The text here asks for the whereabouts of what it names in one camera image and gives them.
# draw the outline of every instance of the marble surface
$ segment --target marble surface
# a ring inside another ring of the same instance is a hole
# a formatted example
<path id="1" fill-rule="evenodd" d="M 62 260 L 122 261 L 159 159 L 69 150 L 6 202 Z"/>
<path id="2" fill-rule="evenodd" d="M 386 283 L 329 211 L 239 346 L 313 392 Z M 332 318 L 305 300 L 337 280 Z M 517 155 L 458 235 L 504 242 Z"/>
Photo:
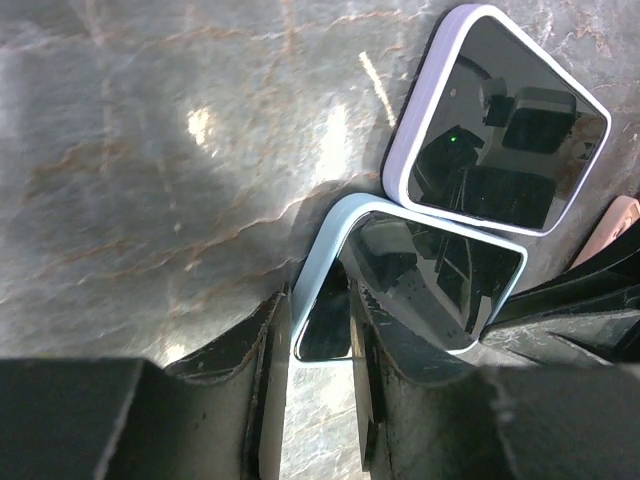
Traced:
<path id="1" fill-rule="evenodd" d="M 294 279 L 379 170 L 450 0 L 0 0 L 0 354 L 166 364 Z M 640 185 L 640 3 L 500 6 L 613 115 L 519 288 Z M 351 372 L 291 372 L 283 478 L 362 478 Z"/>

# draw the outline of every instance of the black glossy screen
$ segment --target black glossy screen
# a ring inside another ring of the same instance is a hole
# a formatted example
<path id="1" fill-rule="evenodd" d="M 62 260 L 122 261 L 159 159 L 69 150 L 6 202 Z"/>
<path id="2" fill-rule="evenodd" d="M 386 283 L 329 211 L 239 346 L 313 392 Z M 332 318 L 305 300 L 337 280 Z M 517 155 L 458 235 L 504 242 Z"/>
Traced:
<path id="1" fill-rule="evenodd" d="M 471 345 L 521 261 L 519 253 L 382 213 L 351 230 L 311 310 L 302 360 L 349 355 L 349 279 L 443 350 Z"/>
<path id="2" fill-rule="evenodd" d="M 429 124 L 409 197 L 549 229 L 605 127 L 605 119 L 515 35 L 482 18 L 464 40 Z"/>

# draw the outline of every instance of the pink object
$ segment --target pink object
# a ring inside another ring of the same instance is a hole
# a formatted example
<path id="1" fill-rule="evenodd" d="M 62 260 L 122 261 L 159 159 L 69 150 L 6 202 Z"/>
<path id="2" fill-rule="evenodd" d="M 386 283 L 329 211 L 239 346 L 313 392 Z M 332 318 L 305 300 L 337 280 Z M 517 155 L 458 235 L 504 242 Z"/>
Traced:
<path id="1" fill-rule="evenodd" d="M 631 197 L 616 198 L 594 230 L 571 268 L 589 260 L 611 244 L 640 218 L 640 203 Z"/>

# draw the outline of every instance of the white scratch mark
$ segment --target white scratch mark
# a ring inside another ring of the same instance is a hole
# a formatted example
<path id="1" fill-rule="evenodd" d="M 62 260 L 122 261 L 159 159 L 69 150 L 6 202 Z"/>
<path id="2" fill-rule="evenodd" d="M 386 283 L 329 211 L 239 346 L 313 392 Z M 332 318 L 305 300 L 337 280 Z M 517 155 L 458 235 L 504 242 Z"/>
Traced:
<path id="1" fill-rule="evenodd" d="M 375 90 L 376 95 L 382 102 L 382 105 L 384 105 L 384 109 L 387 111 L 387 121 L 389 122 L 389 126 L 391 128 L 395 128 L 396 116 L 393 114 L 389 97 L 387 97 L 387 92 L 384 91 L 378 72 L 376 72 L 376 69 L 373 67 L 371 60 L 369 60 L 367 52 L 360 52 L 358 58 L 360 59 L 360 63 L 362 64 L 364 71 L 367 72 L 367 75 L 369 75 L 369 78 L 373 82 L 373 89 Z"/>

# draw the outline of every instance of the phone screen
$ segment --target phone screen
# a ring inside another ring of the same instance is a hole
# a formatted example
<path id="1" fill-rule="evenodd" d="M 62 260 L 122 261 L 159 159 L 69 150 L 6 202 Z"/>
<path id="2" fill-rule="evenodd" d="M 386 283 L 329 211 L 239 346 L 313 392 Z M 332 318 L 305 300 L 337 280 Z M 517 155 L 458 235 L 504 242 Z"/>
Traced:
<path id="1" fill-rule="evenodd" d="M 527 229 L 562 212 L 606 120 L 491 17 L 465 38 L 409 179 L 409 198 Z"/>
<path id="2" fill-rule="evenodd" d="M 380 308 L 441 350 L 478 338 L 517 272 L 521 255 L 386 213 L 370 213 L 347 236 L 312 308 L 303 361 L 349 356 L 349 280 Z"/>

